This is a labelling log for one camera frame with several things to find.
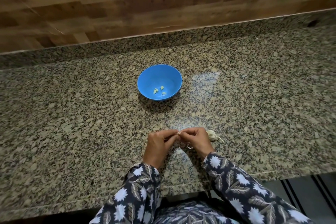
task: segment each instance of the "granite countertop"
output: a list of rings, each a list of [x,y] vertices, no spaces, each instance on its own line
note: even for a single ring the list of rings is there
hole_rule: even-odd
[[[256,179],[336,171],[335,26],[0,71],[0,221],[101,206],[150,131],[203,126]],[[137,77],[166,63],[180,93],[152,102]],[[175,144],[162,196],[209,188]]]

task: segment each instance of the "hand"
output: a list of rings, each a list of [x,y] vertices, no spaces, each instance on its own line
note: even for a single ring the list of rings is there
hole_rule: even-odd
[[[194,147],[202,161],[210,152],[215,151],[205,128],[186,128],[179,135],[182,142],[190,143]]]
[[[179,136],[176,135],[178,132],[177,129],[171,129],[150,133],[147,138],[147,146],[142,162],[159,169],[170,147],[173,146],[175,140],[179,138]]]

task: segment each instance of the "floral print clothing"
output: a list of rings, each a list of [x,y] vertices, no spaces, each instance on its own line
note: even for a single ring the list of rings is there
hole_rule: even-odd
[[[236,209],[243,222],[313,223],[227,158],[212,152],[204,159],[202,166],[212,179],[213,189]],[[197,201],[183,202],[155,213],[160,186],[160,175],[156,168],[146,163],[134,165],[121,189],[99,210],[90,224],[240,223],[227,218],[205,202]]]

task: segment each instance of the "sleeve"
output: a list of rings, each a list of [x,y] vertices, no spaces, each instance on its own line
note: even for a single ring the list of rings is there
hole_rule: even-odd
[[[313,223],[227,158],[211,152],[202,163],[214,190],[248,223]]]
[[[99,210],[89,224],[151,223],[160,195],[160,174],[146,163],[134,165],[121,189]]]

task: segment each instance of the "speckled granite surface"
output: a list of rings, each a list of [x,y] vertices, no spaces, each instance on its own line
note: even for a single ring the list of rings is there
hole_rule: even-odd
[[[205,41],[230,39],[248,35],[275,33],[306,28],[308,26],[320,27],[334,24],[336,24],[336,9],[305,14],[293,14],[224,26],[68,45],[5,55],[0,54],[0,69],[64,62],[76,59],[101,57],[110,54],[153,50]]]
[[[233,38],[0,71],[0,220],[102,205],[141,160],[146,135],[204,126],[215,149],[260,180],[336,171],[336,27]],[[137,77],[158,63],[183,75],[157,103]],[[162,196],[209,188],[176,144]]]

